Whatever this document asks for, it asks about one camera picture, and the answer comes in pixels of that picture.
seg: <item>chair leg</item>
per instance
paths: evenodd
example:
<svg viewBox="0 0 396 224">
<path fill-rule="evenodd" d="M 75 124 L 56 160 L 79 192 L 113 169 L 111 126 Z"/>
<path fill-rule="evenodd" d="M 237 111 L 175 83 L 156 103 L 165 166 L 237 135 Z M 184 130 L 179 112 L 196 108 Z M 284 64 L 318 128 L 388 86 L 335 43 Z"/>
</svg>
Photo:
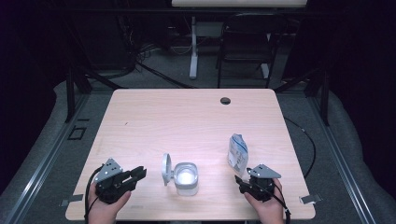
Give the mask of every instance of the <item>chair leg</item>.
<svg viewBox="0 0 396 224">
<path fill-rule="evenodd" d="M 216 59 L 216 69 L 219 69 L 220 56 Z"/>
<path fill-rule="evenodd" d="M 218 71 L 218 89 L 220 88 L 220 81 L 221 81 L 221 59 L 219 60 L 219 71 Z"/>
<path fill-rule="evenodd" d="M 259 70 L 259 68 L 261 68 L 261 67 L 262 67 L 262 63 L 259 63 L 259 65 L 257 65 L 257 67 L 256 67 L 256 71 Z"/>
<path fill-rule="evenodd" d="M 265 89 L 268 89 L 268 87 L 270 86 L 270 80 L 271 80 L 273 68 L 274 68 L 274 61 L 271 62 L 270 70 L 268 71 L 268 78 L 267 78 L 267 83 L 265 83 Z"/>
</svg>

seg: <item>gray floor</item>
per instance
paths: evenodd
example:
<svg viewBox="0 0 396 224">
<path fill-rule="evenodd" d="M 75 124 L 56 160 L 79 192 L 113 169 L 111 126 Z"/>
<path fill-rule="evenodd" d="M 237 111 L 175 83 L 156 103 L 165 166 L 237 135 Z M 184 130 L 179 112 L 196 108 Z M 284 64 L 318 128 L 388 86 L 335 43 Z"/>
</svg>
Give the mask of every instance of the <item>gray floor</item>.
<svg viewBox="0 0 396 224">
<path fill-rule="evenodd" d="M 287 59 L 287 52 L 288 48 L 280 50 L 271 88 L 281 85 L 283 67 L 280 64 Z M 149 57 L 143 63 L 194 87 L 216 88 L 216 50 L 201 47 L 199 53 L 198 77 L 195 80 L 189 79 L 190 53 L 153 50 L 146 54 Z M 247 68 L 230 66 L 225 69 L 230 77 L 241 71 L 247 71 Z M 248 73 L 255 78 L 262 75 L 260 70 Z M 176 88 L 139 66 L 131 74 L 112 81 L 126 88 Z M 46 127 L 1 195 L 1 223 L 73 223 L 64 217 L 66 206 L 60 206 L 60 202 L 68 199 L 74 191 L 111 96 L 108 87 L 95 80 L 91 82 L 92 94 L 81 95 L 77 91 L 78 113 L 69 124 L 64 123 L 65 84 L 55 88 L 58 99 Z M 223 88 L 263 87 L 263 82 L 257 80 L 225 80 L 223 84 Z M 396 223 L 395 202 L 375 183 L 364 165 L 359 137 L 342 104 L 331 94 L 331 126 L 325 127 L 318 118 L 317 99 L 305 98 L 303 86 L 304 83 L 277 97 L 284 116 L 303 127 L 315 142 L 317 158 L 306 183 L 310 193 L 320 194 L 324 200 L 315 205 L 315 218 L 293 223 Z M 300 128 L 288 121 L 286 123 L 305 173 L 313 159 L 313 146 Z M 81 140 L 67 140 L 74 125 L 86 128 Z M 35 182 L 35 177 L 40 177 L 41 181 Z"/>
</svg>

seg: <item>black cable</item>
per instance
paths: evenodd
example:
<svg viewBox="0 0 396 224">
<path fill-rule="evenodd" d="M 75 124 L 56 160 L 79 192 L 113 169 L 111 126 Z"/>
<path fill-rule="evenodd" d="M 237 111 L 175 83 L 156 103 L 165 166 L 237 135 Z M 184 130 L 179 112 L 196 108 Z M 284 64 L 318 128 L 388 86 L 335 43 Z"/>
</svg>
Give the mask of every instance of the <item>black cable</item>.
<svg viewBox="0 0 396 224">
<path fill-rule="evenodd" d="M 120 71 L 117 74 L 112 74 L 112 75 L 100 75 L 101 77 L 105 77 L 107 79 L 112 79 L 112 78 L 117 78 L 117 77 L 125 77 L 126 75 L 132 73 L 134 71 L 133 68 L 125 68 L 122 71 Z"/>
<path fill-rule="evenodd" d="M 146 52 L 148 52 L 148 53 L 150 53 L 150 55 L 151 55 L 151 51 L 154 50 L 154 49 L 157 49 L 157 47 L 156 47 L 155 44 L 146 44 L 146 45 L 143 45 L 143 46 L 140 48 L 140 53 L 146 53 Z"/>
<path fill-rule="evenodd" d="M 98 174 L 98 173 L 102 170 L 102 167 L 103 167 L 103 166 L 104 166 L 104 165 L 102 165 L 101 167 L 97 168 L 97 169 L 93 172 L 93 174 L 92 174 L 91 177 L 90 177 L 90 180 L 88 181 L 87 188 L 85 188 L 85 216 L 84 216 L 84 218 L 85 218 L 85 223 L 86 223 L 86 224 L 89 223 L 88 214 L 90 213 L 93 204 L 94 204 L 94 203 L 96 202 L 96 200 L 99 198 L 99 197 L 96 198 L 95 201 L 93 201 L 93 203 L 91 204 L 91 206 L 89 206 L 88 195 L 89 195 L 89 193 L 90 193 L 91 182 L 92 182 L 92 180 L 93 180 L 93 177 L 94 177 L 96 174 Z"/>
<path fill-rule="evenodd" d="M 168 77 L 168 76 L 166 76 L 166 75 L 164 75 L 164 74 L 162 74 L 162 73 L 160 73 L 160 72 L 158 72 L 158 71 L 156 71 L 156 70 L 154 70 L 154 69 L 152 69 L 150 67 L 147 67 L 146 65 L 142 64 L 139 61 L 136 61 L 136 63 L 139 64 L 142 68 L 148 70 L 150 73 L 154 74 L 155 76 L 161 77 L 165 81 L 167 81 L 167 82 L 169 82 L 169 83 L 171 83 L 173 85 L 176 85 L 177 87 L 182 87 L 182 88 L 185 88 L 185 89 L 197 89 L 194 86 L 187 85 L 187 84 L 184 84 L 182 82 L 176 81 L 176 80 L 174 80 L 174 79 L 172 79 L 172 78 L 170 78 L 170 77 Z"/>
<path fill-rule="evenodd" d="M 263 188 L 262 186 L 256 184 L 256 187 L 258 187 L 258 188 L 260 188 L 260 189 L 266 191 L 267 193 L 271 194 L 271 196 L 272 196 L 273 198 L 275 198 L 275 199 L 282 205 L 282 207 L 285 209 L 285 214 L 286 214 L 286 222 L 285 222 L 285 223 L 286 223 L 286 224 L 290 224 L 290 215 L 291 215 L 291 212 L 290 212 L 289 208 L 286 206 L 285 197 L 283 196 L 282 190 L 280 190 L 280 188 L 279 188 L 276 184 L 274 184 L 274 186 L 277 188 L 277 190 L 279 190 L 280 195 L 282 196 L 283 201 L 280 200 L 273 192 L 271 192 L 271 191 L 269 191 L 268 189 L 265 189 L 265 188 Z"/>
<path fill-rule="evenodd" d="M 294 124 L 295 126 L 297 126 L 298 128 L 301 129 L 301 131 L 303 131 L 303 133 L 308 137 L 309 141 L 312 143 L 312 147 L 313 147 L 313 151 L 314 151 L 314 156 L 311 162 L 311 165 L 308 168 L 308 171 L 306 171 L 304 178 L 307 178 L 309 173 L 312 170 L 312 167 L 314 166 L 315 160 L 317 158 L 317 147 L 315 146 L 314 140 L 311 138 L 311 136 L 306 132 L 306 130 L 304 128 L 302 128 L 300 125 L 298 125 L 296 122 L 292 121 L 291 119 L 288 119 L 286 117 L 283 117 L 285 120 L 289 121 L 290 123 Z"/>
</svg>

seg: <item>cable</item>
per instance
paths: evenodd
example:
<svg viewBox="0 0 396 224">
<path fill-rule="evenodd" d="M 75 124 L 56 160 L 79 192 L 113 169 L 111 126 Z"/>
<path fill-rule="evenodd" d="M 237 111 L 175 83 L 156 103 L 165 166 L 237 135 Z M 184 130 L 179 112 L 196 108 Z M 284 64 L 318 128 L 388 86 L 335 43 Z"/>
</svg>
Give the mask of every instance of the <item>cable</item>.
<svg viewBox="0 0 396 224">
<path fill-rule="evenodd" d="M 175 49 L 176 48 L 188 48 L 187 50 L 185 50 L 185 51 L 183 51 L 183 52 L 177 52 Z M 183 55 L 183 54 L 185 54 L 185 53 L 188 53 L 190 50 L 191 50 L 191 48 L 192 48 L 192 45 L 189 45 L 189 46 L 187 46 L 187 47 L 171 47 L 171 50 L 175 53 L 175 54 L 178 54 L 178 55 Z"/>
<path fill-rule="evenodd" d="M 271 192 L 271 191 L 269 191 L 268 189 L 265 189 L 265 188 L 263 188 L 262 186 L 256 184 L 256 187 L 258 187 L 259 189 L 262 189 L 262 190 L 266 191 L 267 193 L 271 194 L 271 196 L 272 196 L 273 198 L 275 198 L 275 199 L 282 205 L 282 207 L 285 209 L 285 214 L 286 214 L 286 222 L 285 222 L 285 223 L 286 223 L 286 224 L 290 224 L 290 215 L 291 215 L 291 212 L 290 212 L 289 208 L 286 206 L 285 197 L 283 196 L 282 190 L 280 190 L 280 188 L 279 188 L 276 184 L 274 184 L 274 186 L 277 188 L 277 190 L 279 190 L 280 195 L 282 196 L 283 201 L 280 200 L 273 192 Z"/>
<path fill-rule="evenodd" d="M 112 78 L 117 78 L 117 77 L 125 77 L 126 75 L 132 73 L 134 71 L 134 68 L 125 68 L 122 71 L 116 73 L 116 74 L 111 74 L 111 75 L 104 75 L 100 74 L 99 70 L 95 71 L 97 74 L 99 74 L 101 77 L 105 77 L 107 79 L 112 79 Z M 90 77 L 90 75 L 86 74 L 86 78 L 91 78 L 95 79 L 94 77 Z"/>
<path fill-rule="evenodd" d="M 98 173 L 102 170 L 102 167 L 103 167 L 103 166 L 104 166 L 104 165 L 102 165 L 101 167 L 97 168 L 97 169 L 93 172 L 93 174 L 92 174 L 91 177 L 90 177 L 90 180 L 88 181 L 87 188 L 85 188 L 85 216 L 84 216 L 84 218 L 85 218 L 85 223 L 86 223 L 86 224 L 89 223 L 88 214 L 90 213 L 93 204 L 94 204 L 94 203 L 96 202 L 96 200 L 99 198 L 99 197 L 97 197 L 97 198 L 93 201 L 93 203 L 91 204 L 91 206 L 89 206 L 88 194 L 90 193 L 91 182 L 92 182 L 92 180 L 93 180 L 93 177 L 94 177 L 96 174 L 98 174 Z"/>
<path fill-rule="evenodd" d="M 148 70 L 150 73 L 154 74 L 155 76 L 161 77 L 165 81 L 167 81 L 167 82 L 169 82 L 169 83 L 171 83 L 171 84 L 173 84 L 173 85 L 175 85 L 177 87 L 182 87 L 182 88 L 186 88 L 186 89 L 197 89 L 194 86 L 187 85 L 187 84 L 184 84 L 182 82 L 176 81 L 176 80 L 174 80 L 174 79 L 172 79 L 172 78 L 170 78 L 170 77 L 168 77 L 168 76 L 166 76 L 166 75 L 164 75 L 164 74 L 162 74 L 162 73 L 160 73 L 160 72 L 158 72 L 158 71 L 156 71 L 156 70 L 154 70 L 154 69 L 152 69 L 150 67 L 145 66 L 144 64 L 142 64 L 139 61 L 136 61 L 136 63 L 139 64 L 142 68 Z"/>
<path fill-rule="evenodd" d="M 315 146 L 314 140 L 311 138 L 311 136 L 306 132 L 306 130 L 304 128 L 302 128 L 300 125 L 298 125 L 296 122 L 292 121 L 291 119 L 288 119 L 286 117 L 283 117 L 285 120 L 289 121 L 290 123 L 294 124 L 295 126 L 297 126 L 298 128 L 301 129 L 301 131 L 303 131 L 303 133 L 308 137 L 309 141 L 312 143 L 312 147 L 313 147 L 313 151 L 314 151 L 314 156 L 311 162 L 311 165 L 308 168 L 308 171 L 306 171 L 304 178 L 307 178 L 309 173 L 312 170 L 312 167 L 314 166 L 315 160 L 317 158 L 317 147 Z"/>
</svg>

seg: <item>dark background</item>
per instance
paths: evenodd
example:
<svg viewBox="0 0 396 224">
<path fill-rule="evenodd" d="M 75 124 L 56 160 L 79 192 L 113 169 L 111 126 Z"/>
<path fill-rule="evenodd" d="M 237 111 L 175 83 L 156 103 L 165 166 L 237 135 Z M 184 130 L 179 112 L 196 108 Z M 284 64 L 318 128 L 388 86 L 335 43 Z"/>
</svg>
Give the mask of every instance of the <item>dark background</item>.
<svg viewBox="0 0 396 224">
<path fill-rule="evenodd" d="M 109 1 L 100 2 L 101 7 L 111 6 Z M 329 72 L 331 91 L 343 102 L 358 131 L 364 161 L 376 181 L 396 198 L 392 181 L 396 171 L 396 8 L 390 2 L 375 1 L 362 12 Z M 345 1 L 308 3 L 309 10 L 336 11 L 353 6 Z M 168 7 L 169 1 L 158 4 L 155 7 Z M 0 160 L 1 170 L 6 171 L 1 173 L 3 191 L 40 135 L 55 104 L 53 88 L 65 80 L 71 64 L 104 69 L 134 65 L 128 54 L 131 46 L 125 45 L 114 17 L 69 18 L 75 24 L 69 27 L 59 17 L 43 14 L 35 1 L 2 1 L 0 8 Z M 158 35 L 164 29 L 158 27 L 158 20 L 163 18 L 142 18 L 137 25 L 146 29 L 152 41 L 166 48 L 167 36 Z M 284 77 L 301 76 L 316 67 L 341 25 L 318 20 L 302 22 Z M 106 43 L 102 49 L 90 47 L 102 41 Z"/>
</svg>

